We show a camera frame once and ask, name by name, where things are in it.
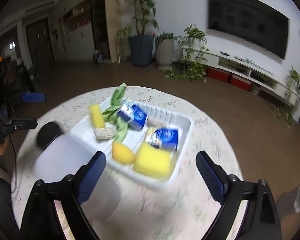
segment tv stand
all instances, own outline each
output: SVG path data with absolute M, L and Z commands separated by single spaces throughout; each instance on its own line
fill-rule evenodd
M 243 62 L 234 58 L 234 56 L 226 56 L 221 54 L 220 51 L 209 49 L 204 53 L 204 58 L 207 60 L 205 64 L 207 66 L 222 69 L 237 76 L 243 77 L 261 86 L 261 89 L 278 98 L 281 101 L 285 100 L 285 94 L 287 92 L 287 85 L 285 80 L 277 75 L 267 71 L 261 67 L 257 67 L 253 64 Z M 292 90 L 292 95 L 289 99 L 292 105 L 295 105 L 298 101 L 298 94 L 295 90 Z

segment black pants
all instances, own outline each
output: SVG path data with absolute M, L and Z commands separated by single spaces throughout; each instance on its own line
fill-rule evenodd
M 20 231 L 12 211 L 10 184 L 0 179 L 0 240 L 20 239 Z

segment beige ribbed planter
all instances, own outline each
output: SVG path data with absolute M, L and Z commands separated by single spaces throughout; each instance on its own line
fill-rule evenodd
M 163 40 L 156 43 L 155 59 L 158 68 L 165 70 L 170 69 L 173 62 L 174 40 Z

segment tv screen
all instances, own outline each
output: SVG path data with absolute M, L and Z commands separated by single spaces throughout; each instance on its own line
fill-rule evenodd
M 258 0 L 209 0 L 209 28 L 229 33 L 284 59 L 289 20 Z

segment metal bolt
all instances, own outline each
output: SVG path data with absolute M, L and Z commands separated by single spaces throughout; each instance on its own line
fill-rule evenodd
M 41 186 L 43 183 L 44 183 L 44 181 L 43 181 L 42 179 L 38 179 L 38 180 L 35 182 L 35 185 L 36 185 L 36 186 Z
M 72 174 L 69 174 L 65 177 L 66 181 L 71 181 L 73 180 L 74 176 Z
M 259 182 L 261 183 L 262 186 L 265 186 L 268 184 L 265 179 L 261 179 L 261 180 L 259 180 Z
M 232 181 L 236 181 L 238 179 L 238 177 L 234 174 L 230 174 L 229 179 L 231 179 Z

